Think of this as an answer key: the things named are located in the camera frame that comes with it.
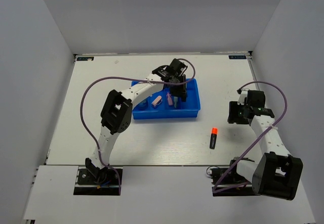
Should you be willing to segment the pink correction tape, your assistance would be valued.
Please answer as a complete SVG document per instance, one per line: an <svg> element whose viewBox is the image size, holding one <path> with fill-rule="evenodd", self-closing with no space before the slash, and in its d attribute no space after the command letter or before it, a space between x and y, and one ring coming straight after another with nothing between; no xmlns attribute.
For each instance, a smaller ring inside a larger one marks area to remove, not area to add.
<svg viewBox="0 0 324 224"><path fill-rule="evenodd" d="M172 96L171 96L171 94L169 92L167 92L167 102L168 102L169 106L173 105L173 99L172 99Z"/></svg>

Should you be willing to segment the black orange-capped highlighter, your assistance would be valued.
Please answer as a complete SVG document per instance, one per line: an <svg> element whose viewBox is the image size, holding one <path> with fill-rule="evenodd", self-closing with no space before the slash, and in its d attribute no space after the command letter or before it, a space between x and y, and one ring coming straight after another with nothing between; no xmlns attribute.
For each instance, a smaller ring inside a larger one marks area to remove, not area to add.
<svg viewBox="0 0 324 224"><path fill-rule="evenodd" d="M217 135L218 135L218 129L213 127L211 131L211 138L210 138L210 149L215 149L216 147L216 140L217 140Z"/></svg>

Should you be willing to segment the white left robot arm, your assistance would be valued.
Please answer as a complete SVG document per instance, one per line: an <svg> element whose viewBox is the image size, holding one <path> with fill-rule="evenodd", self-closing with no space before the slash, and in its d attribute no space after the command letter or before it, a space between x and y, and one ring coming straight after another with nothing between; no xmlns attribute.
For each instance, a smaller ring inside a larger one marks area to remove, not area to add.
<svg viewBox="0 0 324 224"><path fill-rule="evenodd" d="M185 102L187 99L187 83L185 71L188 68L184 63L186 59L174 58L170 65L162 65L152 70L145 79L132 79L124 77L104 77L91 83L82 96L80 104L80 119L86 131L94 139L97 150L89 158L85 159L85 166L90 173L90 178L96 183L102 183L106 180L107 170L111 168L109 164L110 155L114 144L120 133L124 132L131 123L132 110L139 103L152 96L154 93L161 91L165 86L169 88L170 94L178 97ZM87 127L84 116L83 106L88 91L95 84L108 80L119 79L128 81L137 81L137 84L123 91L111 90L106 98L100 113L101 132L99 138Z"/></svg>

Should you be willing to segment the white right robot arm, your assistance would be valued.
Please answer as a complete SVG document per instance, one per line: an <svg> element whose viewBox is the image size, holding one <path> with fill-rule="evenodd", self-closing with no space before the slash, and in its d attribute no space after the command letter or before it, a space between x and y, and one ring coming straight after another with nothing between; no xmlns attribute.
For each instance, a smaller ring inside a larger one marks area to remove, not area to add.
<svg viewBox="0 0 324 224"><path fill-rule="evenodd" d="M293 200L303 163L284 146L274 125L274 114L265 107L265 99L263 91L243 89L239 99L229 104L228 123L249 125L261 137L257 144L262 157L259 162L243 158L234 164L232 160L228 175L235 183L249 181L256 195Z"/></svg>

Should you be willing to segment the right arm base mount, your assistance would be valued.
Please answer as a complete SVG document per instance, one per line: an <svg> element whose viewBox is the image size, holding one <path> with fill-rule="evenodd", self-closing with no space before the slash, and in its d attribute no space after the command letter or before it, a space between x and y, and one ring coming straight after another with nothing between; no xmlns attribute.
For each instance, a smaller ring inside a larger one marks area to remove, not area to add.
<svg viewBox="0 0 324 224"><path fill-rule="evenodd" d="M252 184L236 172L236 166L225 176L215 190L216 182L225 173L225 171L238 159L234 157L229 166L209 166L206 169L206 175L212 180L213 197L235 197L235 196L258 196L254 193Z"/></svg>

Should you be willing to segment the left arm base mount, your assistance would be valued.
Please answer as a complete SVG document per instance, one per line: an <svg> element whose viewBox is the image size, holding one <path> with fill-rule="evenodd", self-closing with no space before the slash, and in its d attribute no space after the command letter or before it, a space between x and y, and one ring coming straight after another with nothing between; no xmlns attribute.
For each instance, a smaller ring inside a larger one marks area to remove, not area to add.
<svg viewBox="0 0 324 224"><path fill-rule="evenodd" d="M119 196L118 176L112 169L104 169L98 179L86 168L80 168L74 185L75 196Z"/></svg>

